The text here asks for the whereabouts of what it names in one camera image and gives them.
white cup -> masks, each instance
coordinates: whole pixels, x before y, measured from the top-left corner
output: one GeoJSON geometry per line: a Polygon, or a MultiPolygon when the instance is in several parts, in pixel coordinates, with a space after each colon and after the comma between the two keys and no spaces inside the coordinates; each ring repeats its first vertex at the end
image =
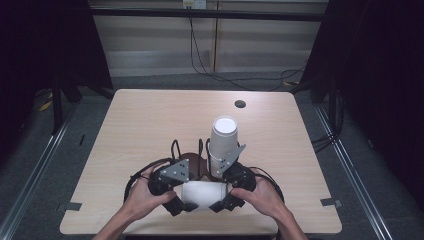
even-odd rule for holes
{"type": "Polygon", "coordinates": [[[222,161],[237,148],[237,122],[234,118],[221,116],[215,119],[208,147],[211,155],[209,159],[211,169],[208,170],[212,176],[221,178],[222,173],[217,171],[222,161]]]}
{"type": "Polygon", "coordinates": [[[189,181],[183,184],[181,201],[195,203],[195,211],[209,210],[209,206],[222,201],[228,193],[227,184],[220,182],[189,181]]]}

human hand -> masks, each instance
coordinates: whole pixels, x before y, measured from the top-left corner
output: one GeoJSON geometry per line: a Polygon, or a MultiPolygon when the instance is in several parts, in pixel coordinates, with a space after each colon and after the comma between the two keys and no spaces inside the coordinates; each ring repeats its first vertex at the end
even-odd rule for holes
{"type": "Polygon", "coordinates": [[[275,218],[281,209],[286,208],[272,184],[262,177],[256,177],[256,188],[253,192],[234,188],[231,195],[249,202],[258,212],[272,218],[275,218]]]}
{"type": "Polygon", "coordinates": [[[94,236],[94,240],[117,239],[134,221],[147,216],[156,207],[171,201],[177,194],[174,191],[153,196],[147,185],[150,174],[161,164],[148,168],[132,186],[127,200],[109,222],[94,236]]]}
{"type": "Polygon", "coordinates": [[[141,177],[132,186],[130,194],[122,206],[122,211],[130,220],[142,219],[152,212],[153,209],[171,201],[177,195],[174,191],[168,191],[160,196],[154,196],[150,193],[148,179],[150,179],[150,174],[159,165],[161,164],[152,166],[141,173],[141,177]]]}
{"type": "MultiPolygon", "coordinates": [[[[252,171],[254,173],[259,173],[256,169],[252,169],[252,171]]],[[[283,200],[274,189],[274,186],[266,179],[256,177],[256,188],[253,192],[242,188],[233,188],[231,194],[249,202],[258,212],[272,217],[277,223],[283,239],[307,239],[293,213],[286,207],[283,200]]]]}

wooden table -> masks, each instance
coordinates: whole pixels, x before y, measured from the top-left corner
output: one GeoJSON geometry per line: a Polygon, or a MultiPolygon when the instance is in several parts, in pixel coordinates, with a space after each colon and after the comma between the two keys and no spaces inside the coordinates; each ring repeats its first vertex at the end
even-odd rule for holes
{"type": "MultiPolygon", "coordinates": [[[[307,233],[337,233],[341,223],[330,198],[293,95],[289,93],[119,90],[115,94],[67,211],[64,234],[95,234],[122,205],[130,175],[148,163],[181,151],[197,152],[210,137],[213,121],[229,115],[238,122],[238,140],[247,147],[239,161],[266,170],[281,187],[286,204],[307,233]],[[235,106],[237,100],[245,108],[235,106]]],[[[183,212],[172,217],[162,206],[129,226],[127,234],[275,234],[274,221],[249,203],[230,212],[183,212]]]]}

power cord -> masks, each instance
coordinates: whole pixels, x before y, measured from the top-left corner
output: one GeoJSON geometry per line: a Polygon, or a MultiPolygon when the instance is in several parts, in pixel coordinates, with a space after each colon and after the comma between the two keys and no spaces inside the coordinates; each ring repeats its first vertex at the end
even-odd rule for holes
{"type": "Polygon", "coordinates": [[[340,96],[340,93],[337,93],[337,106],[338,106],[338,121],[336,123],[336,129],[334,131],[326,136],[323,136],[321,138],[318,138],[316,140],[311,141],[312,145],[314,146],[315,153],[319,153],[322,150],[324,150],[326,147],[328,147],[330,144],[334,143],[342,131],[342,126],[344,123],[344,112],[346,108],[346,104],[343,101],[342,97],[340,96]]]}
{"type": "Polygon", "coordinates": [[[222,76],[219,76],[219,75],[210,74],[210,73],[208,73],[208,72],[206,71],[206,69],[205,69],[205,67],[204,67],[204,64],[203,64],[203,62],[202,62],[202,59],[201,59],[201,57],[200,57],[199,47],[198,47],[198,45],[197,45],[196,36],[195,36],[195,34],[194,34],[194,28],[193,28],[193,20],[192,20],[192,18],[189,18],[189,22],[190,22],[190,34],[191,34],[191,37],[190,37],[190,57],[191,57],[191,66],[193,67],[193,69],[194,69],[194,70],[195,70],[198,74],[200,74],[200,75],[202,75],[202,76],[210,77],[211,79],[213,79],[213,80],[215,80],[215,81],[218,81],[218,82],[230,83],[230,84],[232,84],[232,85],[234,85],[234,86],[236,86],[236,87],[239,87],[239,88],[241,88],[241,89],[244,89],[244,90],[246,90],[246,91],[257,91],[257,90],[255,90],[255,89],[251,89],[251,88],[247,88],[247,87],[242,86],[242,85],[240,85],[240,84],[238,84],[238,83],[236,83],[236,82],[237,82],[237,81],[253,81],[253,80],[279,81],[279,84],[278,84],[276,87],[274,87],[274,88],[272,88],[272,89],[269,89],[269,90],[268,90],[269,92],[272,92],[272,91],[276,91],[276,90],[278,90],[279,88],[281,88],[281,87],[282,87],[282,85],[283,85],[283,80],[284,80],[284,79],[290,78],[290,77],[292,77],[292,76],[296,75],[296,74],[297,74],[297,73],[299,73],[299,72],[303,72],[303,71],[304,71],[304,68],[306,67],[306,66],[303,66],[303,67],[301,67],[301,68],[299,68],[299,69],[290,69],[290,70],[285,70],[285,71],[283,71],[283,72],[281,73],[281,75],[280,75],[280,77],[279,77],[279,78],[236,78],[236,79],[228,79],[228,78],[225,78],[225,77],[222,77],[222,76]],[[193,58],[193,43],[194,43],[194,46],[195,46],[195,48],[196,48],[197,58],[199,59],[200,66],[201,66],[201,68],[202,68],[202,71],[203,71],[203,72],[199,71],[199,70],[198,70],[198,69],[194,66],[194,58],[193,58]]]}
{"type": "Polygon", "coordinates": [[[130,180],[128,181],[128,183],[127,183],[127,185],[125,187],[124,202],[127,200],[128,196],[130,194],[131,187],[133,186],[133,184],[135,183],[135,181],[137,181],[137,179],[139,179],[140,177],[146,178],[146,177],[144,177],[144,176],[141,175],[144,171],[146,171],[150,167],[153,167],[153,166],[155,166],[155,165],[157,165],[159,163],[169,162],[170,164],[174,164],[175,163],[174,161],[175,160],[172,159],[172,158],[163,158],[163,159],[156,160],[156,161],[150,163],[149,165],[145,166],[143,169],[141,169],[140,171],[138,171],[133,176],[131,176],[130,180]]]}

electrical outlet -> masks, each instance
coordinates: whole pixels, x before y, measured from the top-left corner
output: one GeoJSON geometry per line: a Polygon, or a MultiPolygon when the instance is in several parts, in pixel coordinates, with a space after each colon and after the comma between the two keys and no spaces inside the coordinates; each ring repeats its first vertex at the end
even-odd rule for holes
{"type": "Polygon", "coordinates": [[[206,0],[194,0],[194,9],[206,9],[206,0]]]}
{"type": "Polygon", "coordinates": [[[183,0],[183,9],[194,9],[194,0],[183,0]]]}

